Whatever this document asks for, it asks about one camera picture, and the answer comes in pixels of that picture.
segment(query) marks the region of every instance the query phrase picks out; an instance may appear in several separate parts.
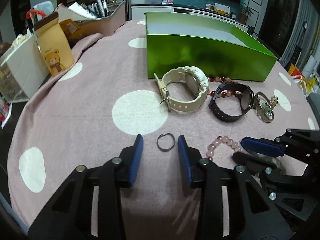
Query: polka dot tablecloth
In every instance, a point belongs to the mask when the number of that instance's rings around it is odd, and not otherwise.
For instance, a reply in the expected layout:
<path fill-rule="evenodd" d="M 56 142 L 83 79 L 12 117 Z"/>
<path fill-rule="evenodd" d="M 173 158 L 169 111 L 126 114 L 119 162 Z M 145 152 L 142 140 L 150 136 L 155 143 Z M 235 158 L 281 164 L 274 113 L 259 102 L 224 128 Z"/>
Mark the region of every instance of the polka dot tablecloth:
<path fill-rule="evenodd" d="M 184 134 L 188 145 L 205 156 L 207 146 L 219 135 L 237 142 L 245 136 L 273 140 L 286 128 L 319 128 L 303 93 L 279 63 L 265 82 L 241 81 L 255 93 L 279 98 L 272 123 L 262 122 L 254 110 L 237 122 L 219 121 L 208 108 L 209 97 L 196 112 L 169 113 L 165 104 L 159 104 L 155 80 L 147 78 L 146 46 L 145 21 L 127 22 L 109 37 L 91 35 L 73 48 L 77 63 L 51 78 L 27 103 L 8 156 L 12 207 L 27 225 L 76 166 L 101 166 L 142 134 L 144 150 L 137 181 L 133 189 L 121 190 L 127 238 L 193 239 L 200 192 L 182 183 L 177 146 L 167 153 L 156 147 L 160 134 L 169 132 L 176 139 Z M 218 85 L 210 83 L 210 89 Z M 170 84 L 168 89 L 177 99 L 193 99 L 182 84 Z M 218 98 L 217 104 L 227 114 L 240 111 L 235 97 Z M 230 147 L 221 145 L 213 161 L 233 169 L 232 153 Z M 279 160 L 288 174 L 301 175 L 305 169 L 304 163 L 291 157 Z M 228 233 L 226 211 L 224 232 Z"/>

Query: cartoon bear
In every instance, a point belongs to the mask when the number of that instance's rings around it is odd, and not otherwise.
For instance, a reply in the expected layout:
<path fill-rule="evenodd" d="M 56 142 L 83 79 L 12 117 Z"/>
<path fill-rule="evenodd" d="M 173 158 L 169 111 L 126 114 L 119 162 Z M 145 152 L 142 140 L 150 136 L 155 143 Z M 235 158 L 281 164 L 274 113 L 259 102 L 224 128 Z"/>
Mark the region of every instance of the cartoon bear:
<path fill-rule="evenodd" d="M 60 63 L 59 51 L 56 49 L 54 52 L 48 53 L 44 59 L 46 60 L 47 65 L 53 71 L 54 68 L 60 72 L 66 70 L 65 66 Z"/>

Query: black watch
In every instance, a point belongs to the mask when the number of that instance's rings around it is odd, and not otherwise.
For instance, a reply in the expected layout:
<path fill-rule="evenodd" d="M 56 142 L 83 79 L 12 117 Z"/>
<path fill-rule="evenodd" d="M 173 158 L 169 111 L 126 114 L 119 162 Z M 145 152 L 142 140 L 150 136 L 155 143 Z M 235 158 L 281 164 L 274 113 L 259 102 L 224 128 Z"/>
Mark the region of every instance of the black watch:
<path fill-rule="evenodd" d="M 220 108 L 216 104 L 216 99 L 220 93 L 222 93 L 225 90 L 234 90 L 241 92 L 241 99 L 240 99 L 240 106 L 241 106 L 241 115 L 232 116 L 225 114 L 220 110 Z M 214 96 L 211 98 L 209 103 L 209 108 L 213 112 L 213 114 L 218 117 L 221 121 L 224 122 L 234 122 L 240 119 L 241 116 L 245 115 L 249 110 L 253 107 L 253 101 L 254 101 L 254 93 L 252 89 L 249 86 L 240 84 L 238 82 L 236 83 L 222 83 L 220 86 L 218 86 Z"/>

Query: pink beaded bracelet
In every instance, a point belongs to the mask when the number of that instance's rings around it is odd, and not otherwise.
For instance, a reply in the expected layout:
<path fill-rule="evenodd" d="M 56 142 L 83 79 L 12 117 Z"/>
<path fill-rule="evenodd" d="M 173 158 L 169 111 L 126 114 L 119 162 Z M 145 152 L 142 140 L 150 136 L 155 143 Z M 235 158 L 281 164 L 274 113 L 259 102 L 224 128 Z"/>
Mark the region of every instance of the pink beaded bracelet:
<path fill-rule="evenodd" d="M 229 139 L 228 136 L 218 136 L 209 146 L 207 151 L 207 159 L 212 161 L 212 157 L 214 155 L 214 150 L 220 145 L 220 143 L 226 143 L 228 146 L 230 146 L 232 149 L 234 149 L 235 152 L 240 152 L 241 147 L 239 144 L 232 139 Z"/>

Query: white watch strap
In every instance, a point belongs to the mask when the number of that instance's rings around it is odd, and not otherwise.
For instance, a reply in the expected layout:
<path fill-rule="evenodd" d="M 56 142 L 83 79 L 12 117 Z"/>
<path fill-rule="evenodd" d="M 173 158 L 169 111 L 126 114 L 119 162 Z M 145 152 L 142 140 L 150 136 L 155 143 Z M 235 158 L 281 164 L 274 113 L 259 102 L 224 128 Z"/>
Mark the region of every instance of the white watch strap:
<path fill-rule="evenodd" d="M 178 83 L 186 82 L 186 72 L 184 70 L 184 67 L 175 68 L 164 74 L 162 77 L 162 80 L 160 81 L 157 77 L 156 73 L 154 73 L 154 76 L 156 78 L 156 82 L 158 84 L 161 96 L 163 99 L 166 99 L 166 92 L 167 92 L 167 85 L 170 83 Z M 205 102 L 207 98 L 207 90 L 200 91 L 199 95 L 196 99 L 192 101 L 180 101 L 172 98 L 170 95 L 168 96 L 168 100 L 166 100 L 166 103 L 170 109 L 175 109 L 182 112 L 191 112 L 196 111 L 200 108 L 200 106 Z"/>

